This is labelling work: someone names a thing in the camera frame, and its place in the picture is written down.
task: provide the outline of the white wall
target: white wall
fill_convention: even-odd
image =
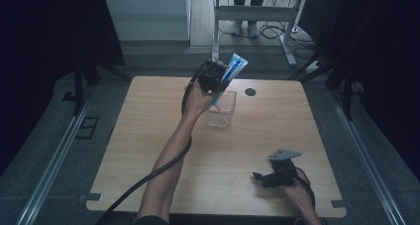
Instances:
[[[106,0],[120,41],[189,40],[190,0]]]

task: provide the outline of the wooden table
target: wooden table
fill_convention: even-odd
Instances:
[[[110,139],[91,193],[90,210],[106,210],[149,172],[180,117],[189,78],[135,77]],[[254,89],[255,96],[245,90]],[[302,153],[293,159],[307,173],[321,217],[344,217],[342,200],[302,85],[297,81],[234,79],[227,90],[237,92],[228,129],[198,120],[192,147],[175,192],[171,213],[297,216],[274,188],[263,188],[253,171],[272,173],[267,160],[277,149]],[[137,211],[145,185],[116,210]]]

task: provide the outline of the black sleeve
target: black sleeve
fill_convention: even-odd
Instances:
[[[141,217],[133,225],[169,225],[166,221],[160,217],[149,215]]]

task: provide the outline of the blue toothpaste tube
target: blue toothpaste tube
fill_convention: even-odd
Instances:
[[[225,74],[223,75],[222,81],[232,81],[232,79],[235,78],[235,76],[238,75],[239,72],[248,64],[248,61],[244,58],[238,56],[237,54],[233,54],[231,61],[229,62],[229,68],[226,70]],[[220,97],[222,96],[223,92],[217,96],[212,104],[216,105],[219,101]]]

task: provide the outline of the human arm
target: human arm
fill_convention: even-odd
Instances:
[[[200,115],[208,109],[213,98],[213,94],[206,94],[201,90],[198,82],[193,83],[186,100],[185,112],[174,133],[158,156],[153,170],[167,164],[185,148],[195,123]],[[182,165],[183,158],[148,182],[137,219],[147,215],[154,215],[168,222],[170,205],[179,181]]]
[[[308,182],[306,175],[300,169],[297,169],[297,175]],[[296,180],[292,185],[281,185],[280,189],[287,200],[299,211],[305,225],[321,225],[321,220],[312,206],[311,197],[300,181]]]

